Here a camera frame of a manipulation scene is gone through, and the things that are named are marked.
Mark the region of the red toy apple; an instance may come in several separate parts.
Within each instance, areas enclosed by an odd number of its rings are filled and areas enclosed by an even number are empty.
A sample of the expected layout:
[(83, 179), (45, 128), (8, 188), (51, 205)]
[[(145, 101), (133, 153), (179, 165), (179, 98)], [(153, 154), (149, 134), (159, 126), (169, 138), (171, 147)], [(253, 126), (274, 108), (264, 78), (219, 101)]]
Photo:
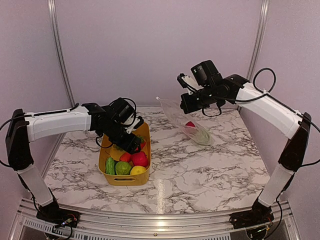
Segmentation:
[(147, 167), (149, 164), (149, 160), (148, 160), (147, 155), (144, 151), (140, 151), (138, 153), (132, 154), (131, 161), (134, 166)]

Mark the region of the clear zip top bag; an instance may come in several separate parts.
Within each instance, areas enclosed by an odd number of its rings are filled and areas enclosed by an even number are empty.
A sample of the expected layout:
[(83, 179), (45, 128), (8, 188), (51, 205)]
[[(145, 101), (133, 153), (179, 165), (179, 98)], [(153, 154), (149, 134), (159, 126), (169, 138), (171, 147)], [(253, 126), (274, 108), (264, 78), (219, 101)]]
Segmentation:
[(180, 108), (180, 104), (175, 100), (162, 99), (156, 97), (159, 101), (162, 111), (171, 124), (177, 127), (192, 141), (201, 146), (210, 146), (213, 144), (211, 134), (190, 114), (185, 114)]

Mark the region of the green toy cabbage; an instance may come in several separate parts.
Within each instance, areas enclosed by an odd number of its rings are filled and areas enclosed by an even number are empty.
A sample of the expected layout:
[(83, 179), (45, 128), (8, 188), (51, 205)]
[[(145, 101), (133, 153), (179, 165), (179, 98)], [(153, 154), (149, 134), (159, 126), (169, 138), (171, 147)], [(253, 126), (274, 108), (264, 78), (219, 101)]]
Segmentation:
[(207, 146), (212, 143), (211, 135), (203, 129), (194, 129), (190, 137), (194, 142), (202, 146)]

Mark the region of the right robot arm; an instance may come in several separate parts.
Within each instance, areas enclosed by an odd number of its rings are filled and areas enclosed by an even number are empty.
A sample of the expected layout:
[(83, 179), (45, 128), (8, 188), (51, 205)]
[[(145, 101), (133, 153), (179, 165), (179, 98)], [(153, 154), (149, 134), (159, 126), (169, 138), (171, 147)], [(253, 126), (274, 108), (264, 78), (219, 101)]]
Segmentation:
[(181, 95), (180, 107), (185, 114), (225, 102), (237, 104), (266, 120), (287, 138), (278, 164), (266, 186), (258, 196), (247, 219), (258, 224), (267, 216), (267, 209), (289, 185), (294, 174), (303, 166), (311, 126), (311, 117), (291, 110), (275, 100), (267, 91), (258, 90), (244, 77), (233, 74), (222, 78), (220, 74), (206, 77), (204, 82), (181, 73), (179, 84), (187, 89)]

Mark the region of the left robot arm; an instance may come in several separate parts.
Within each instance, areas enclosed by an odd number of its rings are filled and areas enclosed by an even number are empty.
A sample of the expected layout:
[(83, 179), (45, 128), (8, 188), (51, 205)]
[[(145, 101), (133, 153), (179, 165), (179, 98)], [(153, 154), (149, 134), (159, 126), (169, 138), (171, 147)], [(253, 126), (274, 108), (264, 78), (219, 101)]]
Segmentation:
[(27, 190), (44, 208), (44, 215), (51, 222), (58, 223), (63, 219), (63, 211), (58, 208), (54, 195), (34, 165), (30, 143), (53, 135), (94, 131), (99, 136), (107, 136), (112, 145), (134, 154), (141, 149), (141, 139), (133, 132), (143, 123), (136, 108), (124, 98), (105, 106), (84, 103), (39, 113), (25, 113), (17, 109), (11, 119), (4, 122), (8, 125), (5, 136), (8, 163), (5, 166), (17, 172)]

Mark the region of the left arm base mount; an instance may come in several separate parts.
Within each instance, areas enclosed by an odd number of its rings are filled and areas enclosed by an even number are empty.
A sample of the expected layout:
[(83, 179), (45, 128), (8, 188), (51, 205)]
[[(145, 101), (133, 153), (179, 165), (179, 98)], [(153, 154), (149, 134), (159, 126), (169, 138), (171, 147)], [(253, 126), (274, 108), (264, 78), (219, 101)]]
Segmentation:
[(60, 208), (56, 200), (46, 206), (37, 207), (36, 217), (40, 220), (53, 223), (57, 228), (69, 226), (76, 228), (80, 218), (78, 211)]

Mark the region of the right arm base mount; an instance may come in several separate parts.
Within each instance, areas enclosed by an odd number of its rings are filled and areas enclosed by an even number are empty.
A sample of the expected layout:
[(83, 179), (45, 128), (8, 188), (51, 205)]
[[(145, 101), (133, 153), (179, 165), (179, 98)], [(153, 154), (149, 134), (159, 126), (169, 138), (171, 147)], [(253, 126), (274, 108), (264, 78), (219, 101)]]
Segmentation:
[(234, 212), (230, 215), (229, 222), (234, 229), (252, 227), (274, 220), (272, 208), (264, 206), (257, 198), (250, 210)]

